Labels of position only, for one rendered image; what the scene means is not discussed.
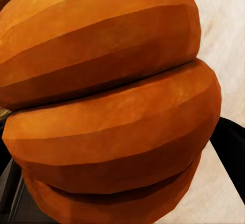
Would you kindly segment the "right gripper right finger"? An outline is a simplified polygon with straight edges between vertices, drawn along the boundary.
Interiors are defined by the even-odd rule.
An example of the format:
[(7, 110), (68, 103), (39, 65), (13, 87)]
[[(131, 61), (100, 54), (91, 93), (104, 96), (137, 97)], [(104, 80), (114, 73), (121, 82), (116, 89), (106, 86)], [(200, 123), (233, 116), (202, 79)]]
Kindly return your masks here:
[(220, 117), (210, 141), (245, 204), (245, 128)]

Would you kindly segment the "pumpkin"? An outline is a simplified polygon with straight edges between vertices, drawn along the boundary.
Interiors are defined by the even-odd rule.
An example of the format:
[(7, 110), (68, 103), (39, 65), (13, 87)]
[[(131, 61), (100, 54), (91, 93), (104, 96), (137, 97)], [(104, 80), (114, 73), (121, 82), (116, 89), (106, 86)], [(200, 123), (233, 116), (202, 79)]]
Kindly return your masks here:
[(2, 140), (60, 224), (154, 224), (221, 117), (195, 0), (0, 0)]

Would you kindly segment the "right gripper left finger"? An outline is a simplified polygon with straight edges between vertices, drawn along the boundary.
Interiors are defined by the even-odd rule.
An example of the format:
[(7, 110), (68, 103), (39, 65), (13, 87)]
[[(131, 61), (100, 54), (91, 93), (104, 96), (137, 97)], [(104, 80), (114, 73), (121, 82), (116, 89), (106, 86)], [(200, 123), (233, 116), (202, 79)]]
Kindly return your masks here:
[(2, 175), (9, 161), (12, 158), (11, 154), (9, 153), (7, 147), (5, 146), (2, 140), (2, 135), (6, 124), (6, 120), (7, 119), (0, 120), (0, 176)]

